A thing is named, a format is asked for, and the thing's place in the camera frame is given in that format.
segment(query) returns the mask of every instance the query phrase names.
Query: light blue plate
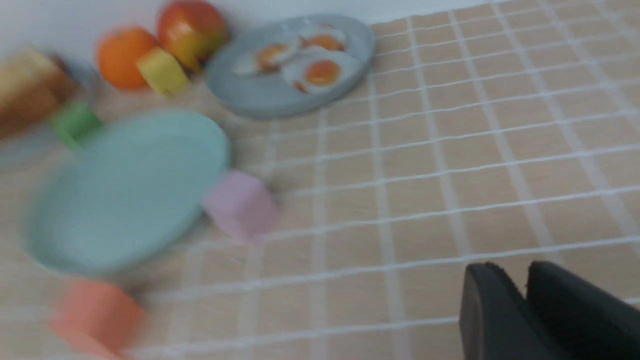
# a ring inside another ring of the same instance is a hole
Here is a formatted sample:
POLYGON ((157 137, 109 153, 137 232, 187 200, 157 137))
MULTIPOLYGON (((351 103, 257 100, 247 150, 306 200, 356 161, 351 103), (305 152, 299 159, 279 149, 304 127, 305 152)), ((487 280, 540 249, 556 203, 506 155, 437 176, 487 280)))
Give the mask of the light blue plate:
POLYGON ((36 202, 26 250, 57 272, 131 269, 188 230, 229 163, 226 135, 197 113, 160 111, 109 126, 36 202))
POLYGON ((375 50, 371 28, 342 15, 309 15, 276 22, 239 37, 218 53, 207 66, 207 86, 220 102, 242 116, 286 117, 314 110, 349 92, 366 74, 375 50), (238 57, 274 42, 291 39, 310 24, 329 24, 347 34, 346 52, 362 62, 360 69, 325 94, 303 94, 282 80, 280 74, 239 76, 231 71, 238 57))

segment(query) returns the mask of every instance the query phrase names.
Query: teal plate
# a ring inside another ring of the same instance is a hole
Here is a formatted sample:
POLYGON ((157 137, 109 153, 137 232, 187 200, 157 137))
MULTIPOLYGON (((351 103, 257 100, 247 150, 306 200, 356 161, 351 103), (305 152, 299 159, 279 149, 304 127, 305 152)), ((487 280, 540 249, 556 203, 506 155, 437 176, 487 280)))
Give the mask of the teal plate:
POLYGON ((180 239, 230 163, 220 127, 188 111, 109 126, 53 177, 28 217, 25 248, 49 270, 108 277, 180 239))

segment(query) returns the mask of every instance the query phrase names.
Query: apple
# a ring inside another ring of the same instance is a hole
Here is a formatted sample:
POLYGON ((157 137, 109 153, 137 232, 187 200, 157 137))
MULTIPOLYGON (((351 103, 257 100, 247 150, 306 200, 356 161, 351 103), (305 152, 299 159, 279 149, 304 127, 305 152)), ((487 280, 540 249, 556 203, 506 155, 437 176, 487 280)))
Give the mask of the apple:
POLYGON ((162 47, 194 72, 201 71, 230 36, 220 12, 204 0, 178 0, 167 5, 161 11, 157 32, 162 47))

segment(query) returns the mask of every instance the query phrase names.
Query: gray plate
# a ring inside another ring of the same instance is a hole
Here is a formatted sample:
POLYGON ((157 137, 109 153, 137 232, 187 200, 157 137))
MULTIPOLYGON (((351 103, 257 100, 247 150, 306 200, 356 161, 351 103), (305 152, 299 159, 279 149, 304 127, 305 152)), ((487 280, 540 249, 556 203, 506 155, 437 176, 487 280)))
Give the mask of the gray plate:
POLYGON ((351 90, 365 73, 374 54, 375 37, 371 28, 351 17, 309 15, 256 29, 225 47, 207 66, 209 90, 222 105, 247 117, 286 117, 316 109, 351 90), (346 52, 362 62, 359 71, 336 89, 325 94, 302 94, 282 80, 279 73, 239 76, 231 71, 239 56, 261 47, 290 39, 310 24, 329 24, 347 33, 346 52))

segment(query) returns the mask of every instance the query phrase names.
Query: egg yolk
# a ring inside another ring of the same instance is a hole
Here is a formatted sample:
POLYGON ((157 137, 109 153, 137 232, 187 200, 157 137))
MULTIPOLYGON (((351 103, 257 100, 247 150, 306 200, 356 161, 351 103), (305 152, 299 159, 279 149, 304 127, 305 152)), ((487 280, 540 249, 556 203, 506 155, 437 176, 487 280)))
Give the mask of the egg yolk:
POLYGON ((258 64, 260 65, 260 69, 275 69, 276 65, 273 63, 273 58, 283 53, 287 48, 288 47, 285 44, 271 44, 261 50, 258 54, 258 64))
POLYGON ((328 86, 340 76, 340 65, 331 60, 317 61, 307 67, 305 79, 316 86, 328 86))
POLYGON ((319 46, 332 51, 344 50, 344 46, 331 35, 318 35, 307 41, 307 46, 319 46))

